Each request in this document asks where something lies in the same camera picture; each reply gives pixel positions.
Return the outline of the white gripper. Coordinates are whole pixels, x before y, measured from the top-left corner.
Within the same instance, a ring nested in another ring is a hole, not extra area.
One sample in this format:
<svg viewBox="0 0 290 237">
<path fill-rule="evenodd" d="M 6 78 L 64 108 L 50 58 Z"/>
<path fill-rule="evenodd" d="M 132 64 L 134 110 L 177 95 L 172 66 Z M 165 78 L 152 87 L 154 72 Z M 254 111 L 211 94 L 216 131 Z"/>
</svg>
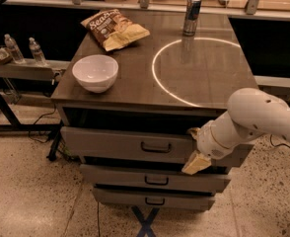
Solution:
<svg viewBox="0 0 290 237">
<path fill-rule="evenodd" d="M 192 127 L 187 133 L 196 139 L 197 150 L 194 150 L 181 171 L 185 174 L 194 175 L 211 166 L 211 159 L 220 160 L 232 153 L 232 148 L 221 145 L 212 133 L 213 120 L 202 128 Z"/>
</svg>

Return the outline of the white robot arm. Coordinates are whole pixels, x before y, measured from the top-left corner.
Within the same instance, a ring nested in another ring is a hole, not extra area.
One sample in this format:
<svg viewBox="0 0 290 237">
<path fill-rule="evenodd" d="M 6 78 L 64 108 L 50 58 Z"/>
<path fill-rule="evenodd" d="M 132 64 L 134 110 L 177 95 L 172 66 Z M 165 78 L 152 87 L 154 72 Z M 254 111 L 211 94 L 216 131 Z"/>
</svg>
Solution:
<svg viewBox="0 0 290 237">
<path fill-rule="evenodd" d="M 181 171 L 194 175 L 233 152 L 236 146 L 264 134 L 282 137 L 290 143 L 290 107 L 285 101 L 255 88 L 234 92 L 227 111 L 201 128 L 191 128 L 196 149 Z"/>
</svg>

